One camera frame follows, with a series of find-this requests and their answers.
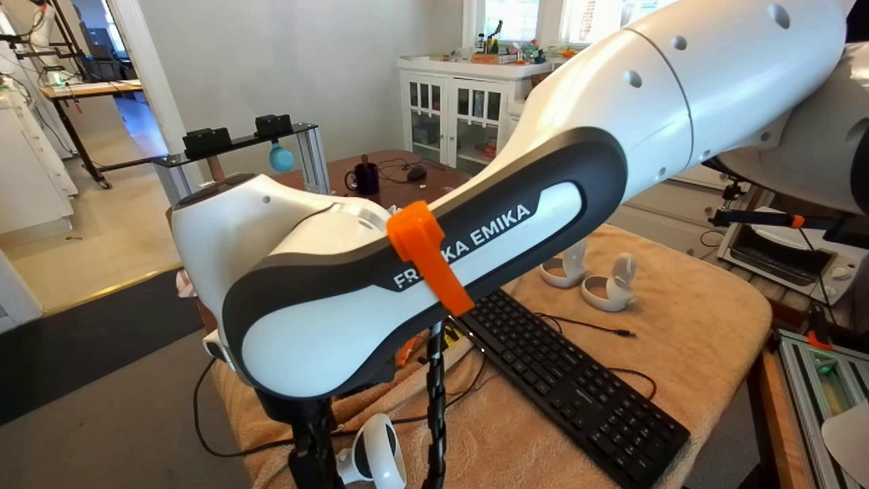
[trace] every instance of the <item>desk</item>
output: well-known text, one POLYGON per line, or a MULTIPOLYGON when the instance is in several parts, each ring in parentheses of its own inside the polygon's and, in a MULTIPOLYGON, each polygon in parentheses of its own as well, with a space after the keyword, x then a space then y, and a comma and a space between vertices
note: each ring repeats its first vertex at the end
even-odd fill
MULTIPOLYGON (((555 289, 539 270, 517 279, 513 296, 529 310, 634 329, 639 340, 608 336, 592 329, 566 334, 605 365, 631 365, 658 380, 655 401, 691 428, 688 447, 664 474, 664 485, 681 485, 699 450, 757 357, 772 323, 769 302, 744 279, 703 259, 673 253, 635 234, 602 224, 586 246, 586 266, 608 270, 620 253, 639 259, 635 296, 627 311, 608 315, 583 303, 579 289, 555 289)), ((465 391, 477 370, 477 353, 453 349, 448 391, 465 391)), ((228 370, 215 370, 215 384, 236 428, 239 444, 285 436, 270 421, 252 391, 228 370)), ((370 413, 407 418, 426 413, 425 370, 399 372, 392 384, 343 399, 338 421, 355 428, 370 413)), ((399 425, 411 485, 426 474, 426 422, 399 425)), ((291 485, 287 447, 245 459, 263 485, 291 485)), ((556 431, 505 378, 484 372, 476 394, 448 410, 446 485, 612 485, 612 480, 556 431)))
POLYGON ((63 101, 77 101, 77 96, 104 96, 104 95, 131 95, 131 91, 145 91, 139 77, 129 77, 129 82, 97 82, 97 83, 74 83, 74 86, 44 86, 44 95, 54 103, 63 128, 70 132, 77 151, 86 167, 86 173, 101 185, 101 187, 111 187, 108 179, 104 177, 104 171, 111 167, 129 167, 129 166, 142 166, 149 162, 153 156, 145 159, 129 159, 129 162, 118 162, 118 166, 96 166, 85 141, 77 132, 77 125, 70 122, 70 117, 65 113, 63 101))

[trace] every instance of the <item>cabinet door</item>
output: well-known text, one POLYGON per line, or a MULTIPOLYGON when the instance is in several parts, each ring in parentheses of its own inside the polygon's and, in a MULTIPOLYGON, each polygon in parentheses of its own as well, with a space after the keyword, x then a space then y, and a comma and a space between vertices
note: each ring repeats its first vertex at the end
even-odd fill
POLYGON ((505 120, 505 88, 486 82, 456 82, 456 167, 476 173, 495 159, 505 120))
POLYGON ((407 148, 438 162, 448 162, 448 141, 442 128, 446 88, 441 76, 422 76, 406 82, 407 103, 407 148))

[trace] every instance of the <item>floor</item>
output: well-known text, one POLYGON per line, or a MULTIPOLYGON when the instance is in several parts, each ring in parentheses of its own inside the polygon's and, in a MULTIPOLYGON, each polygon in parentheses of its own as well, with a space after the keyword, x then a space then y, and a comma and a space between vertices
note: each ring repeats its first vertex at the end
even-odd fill
MULTIPOLYGON (((91 106, 82 107, 77 122, 86 144, 92 145, 96 159, 129 159, 139 154, 149 154, 160 141, 154 137, 154 128, 146 111, 139 103, 123 106, 123 122, 111 122, 118 113, 111 106, 91 106)), ((0 246, 13 259, 25 281, 32 287, 35 298, 51 311, 82 303, 97 292, 111 287, 123 287, 129 281, 145 279, 149 273, 167 270, 180 266, 180 254, 172 243, 172 234, 167 227, 167 194, 160 182, 149 166, 114 171, 108 173, 111 189, 101 189, 92 179, 82 171, 78 162, 67 166, 82 194, 77 197, 77 221, 74 231, 65 221, 40 224, 25 234, 0 235, 0 246)), ((665 227, 649 227, 639 221, 631 209, 623 209, 617 216, 620 224, 647 234, 651 239, 672 239, 673 234, 665 227)), ((711 246, 700 243, 700 235, 688 235, 676 242, 681 249, 685 243, 693 246, 699 254, 708 254, 711 246)), ((32 418, 21 422, 0 428, 0 459, 16 452, 28 452, 31 459, 39 455, 59 455, 57 474, 96 480, 97 463, 129 463, 131 474, 146 478, 157 474, 160 485, 199 485, 196 474, 207 469, 228 469, 221 478, 221 485, 245 485, 239 480, 236 463, 222 463, 209 459, 203 450, 192 444, 191 418, 184 399, 173 399, 172 406, 160 406, 157 413, 167 416, 167 425, 157 413, 146 416, 146 410, 126 413, 126 394, 123 384, 142 384, 133 399, 145 395, 145 401, 157 401, 154 395, 187 395, 191 394, 191 374, 200 370, 200 349, 196 349, 196 340, 184 340, 177 349, 160 349, 131 370, 118 372, 118 383, 96 383, 91 387, 77 391, 67 399, 59 399, 32 418), (177 370, 184 372, 164 372, 160 357, 173 357, 177 370), (86 455, 91 436, 101 443, 97 450, 86 455), (135 463, 135 443, 149 455, 149 463, 135 463), (184 474, 180 474, 180 463, 169 455, 187 455, 184 474)), ((719 428, 708 439, 707 450, 699 459, 699 469, 691 478, 691 485, 740 485, 740 480, 752 469, 757 461, 746 394, 740 391, 733 403, 729 406, 719 428)), ((13 480, 19 485, 51 485, 51 478, 32 463, 21 466, 2 466, 0 471, 13 469, 13 480)))

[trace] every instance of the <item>cup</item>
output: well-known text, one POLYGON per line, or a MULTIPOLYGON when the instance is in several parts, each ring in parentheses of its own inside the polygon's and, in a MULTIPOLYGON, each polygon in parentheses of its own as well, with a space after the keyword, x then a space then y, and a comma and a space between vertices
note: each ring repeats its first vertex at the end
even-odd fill
POLYGON ((362 162, 346 173, 346 185, 355 194, 377 194, 380 192, 380 167, 374 162, 370 162, 368 156, 362 156, 362 162))

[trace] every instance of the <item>orange clamp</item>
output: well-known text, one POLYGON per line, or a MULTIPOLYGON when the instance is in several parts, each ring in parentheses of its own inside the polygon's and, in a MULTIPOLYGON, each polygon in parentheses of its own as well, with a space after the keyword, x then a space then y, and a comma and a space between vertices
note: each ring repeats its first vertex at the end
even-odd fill
POLYGON ((441 253, 441 242, 446 234, 435 220, 429 204, 416 200, 406 205, 387 221, 387 234, 399 258, 419 268, 438 302, 450 315, 465 315, 467 310, 472 310, 472 298, 441 253))

